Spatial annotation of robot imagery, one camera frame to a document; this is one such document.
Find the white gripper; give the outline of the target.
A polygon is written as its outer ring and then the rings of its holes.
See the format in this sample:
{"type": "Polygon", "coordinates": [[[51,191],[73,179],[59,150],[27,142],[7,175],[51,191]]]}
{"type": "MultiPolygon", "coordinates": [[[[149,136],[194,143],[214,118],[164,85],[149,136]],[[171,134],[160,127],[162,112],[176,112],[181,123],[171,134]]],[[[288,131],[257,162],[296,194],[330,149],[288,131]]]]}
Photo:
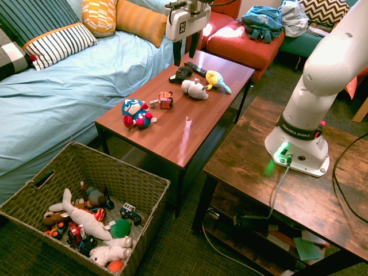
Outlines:
{"type": "Polygon", "coordinates": [[[189,57],[193,58],[201,30],[209,22],[212,1],[185,0],[165,4],[165,36],[173,42],[174,65],[181,64],[182,39],[191,35],[189,57]]]}

